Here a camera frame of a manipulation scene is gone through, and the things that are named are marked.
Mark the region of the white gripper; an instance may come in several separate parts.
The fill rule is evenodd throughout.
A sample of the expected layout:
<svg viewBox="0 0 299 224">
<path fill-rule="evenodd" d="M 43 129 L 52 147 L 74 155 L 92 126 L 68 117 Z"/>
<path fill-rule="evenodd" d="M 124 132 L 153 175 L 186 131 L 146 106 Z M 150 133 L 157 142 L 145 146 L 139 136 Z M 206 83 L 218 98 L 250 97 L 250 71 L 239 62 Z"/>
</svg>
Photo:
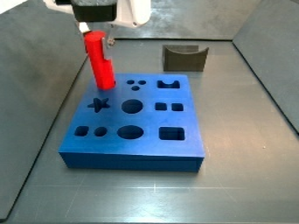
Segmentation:
<svg viewBox="0 0 299 224">
<path fill-rule="evenodd" d="M 71 0 L 43 0 L 48 9 L 71 14 Z M 151 0 L 116 0 L 116 19 L 111 22 L 79 22 L 79 31 L 83 36 L 84 47 L 88 47 L 87 36 L 91 33 L 90 23 L 107 23 L 103 38 L 104 59 L 112 59 L 112 47 L 116 43 L 114 37 L 115 25 L 127 28 L 143 26 L 151 17 Z"/>
</svg>

